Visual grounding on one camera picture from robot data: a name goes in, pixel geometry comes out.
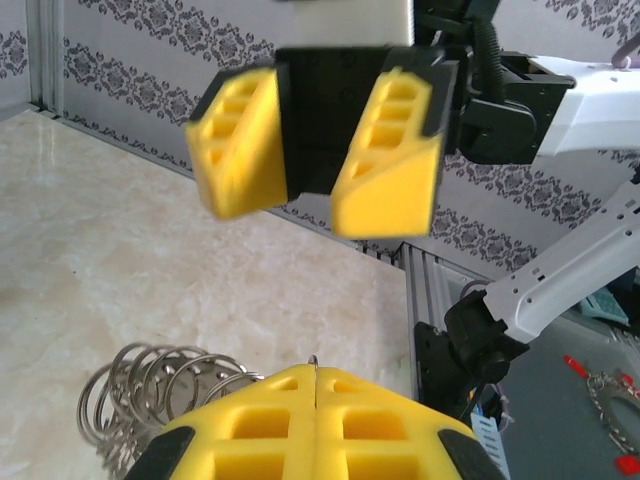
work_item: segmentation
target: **black cable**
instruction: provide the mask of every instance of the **black cable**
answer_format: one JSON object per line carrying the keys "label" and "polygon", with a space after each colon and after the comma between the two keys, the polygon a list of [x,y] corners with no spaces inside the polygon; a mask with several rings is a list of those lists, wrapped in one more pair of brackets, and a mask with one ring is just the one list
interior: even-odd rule
{"label": "black cable", "polygon": [[491,20],[476,17],[473,20],[473,35],[482,97],[490,102],[503,104],[506,94],[496,29]]}

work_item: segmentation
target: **gray surface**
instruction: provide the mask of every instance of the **gray surface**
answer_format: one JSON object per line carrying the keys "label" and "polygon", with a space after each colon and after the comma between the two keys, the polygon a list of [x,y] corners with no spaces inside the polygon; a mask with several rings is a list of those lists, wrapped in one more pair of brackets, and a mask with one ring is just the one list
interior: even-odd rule
{"label": "gray surface", "polygon": [[[517,359],[503,382],[516,419],[503,434],[514,480],[621,478],[614,460],[620,450],[587,394],[583,379],[563,362],[568,354],[593,371],[616,368],[639,379],[632,364],[635,352],[608,335],[567,319],[559,319]],[[630,432],[640,435],[640,419],[618,408]]]}

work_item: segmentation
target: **damask patterned wallpaper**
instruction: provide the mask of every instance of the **damask patterned wallpaper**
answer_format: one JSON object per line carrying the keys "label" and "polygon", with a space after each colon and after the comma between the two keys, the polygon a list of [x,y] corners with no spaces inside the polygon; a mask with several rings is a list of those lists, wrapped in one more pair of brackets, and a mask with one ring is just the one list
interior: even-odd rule
{"label": "damask patterned wallpaper", "polygon": [[[182,126],[215,73],[299,43],[291,2],[66,0],[64,116],[158,163],[190,173]],[[637,0],[503,0],[504,48],[607,61],[640,28]],[[433,231],[407,239],[487,276],[550,246],[606,201],[640,161],[581,152],[544,168],[446,159]],[[278,213],[329,230],[328,199],[303,196]],[[392,255],[398,240],[361,244]]]}
{"label": "damask patterned wallpaper", "polygon": [[0,110],[30,100],[25,2],[0,2]]}

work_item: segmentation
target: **wallpaper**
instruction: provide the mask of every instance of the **wallpaper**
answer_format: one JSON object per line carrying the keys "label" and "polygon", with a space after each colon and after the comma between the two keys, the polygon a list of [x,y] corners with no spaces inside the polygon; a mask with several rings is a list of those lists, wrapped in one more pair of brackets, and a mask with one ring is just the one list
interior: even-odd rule
{"label": "wallpaper", "polygon": [[0,2],[0,110],[29,100],[25,2]]}
{"label": "wallpaper", "polygon": [[[291,2],[66,0],[65,118],[187,175],[182,128],[215,73],[299,43]],[[508,50],[607,61],[640,28],[637,0],[503,0]],[[489,277],[526,263],[595,212],[640,162],[636,152],[578,152],[535,166],[446,159],[432,232],[404,239]],[[329,231],[328,198],[277,209]],[[362,240],[396,254],[401,240]]]}

